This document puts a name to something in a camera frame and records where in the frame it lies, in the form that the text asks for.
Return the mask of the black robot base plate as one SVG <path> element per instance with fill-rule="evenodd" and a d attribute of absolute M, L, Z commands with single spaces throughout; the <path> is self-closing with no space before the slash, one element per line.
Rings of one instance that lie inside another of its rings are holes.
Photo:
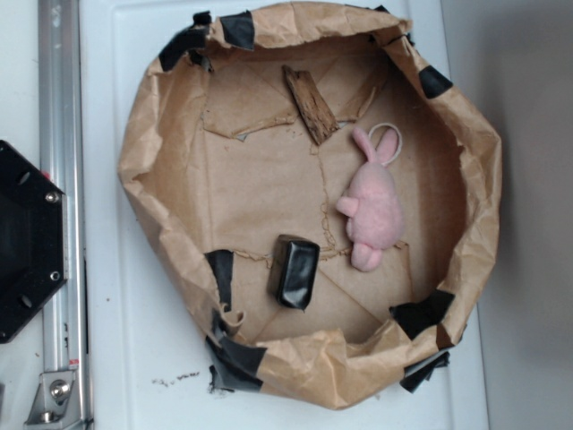
<path fill-rule="evenodd" d="M 1 142 L 1 342 L 7 344 L 66 280 L 64 193 Z"/>

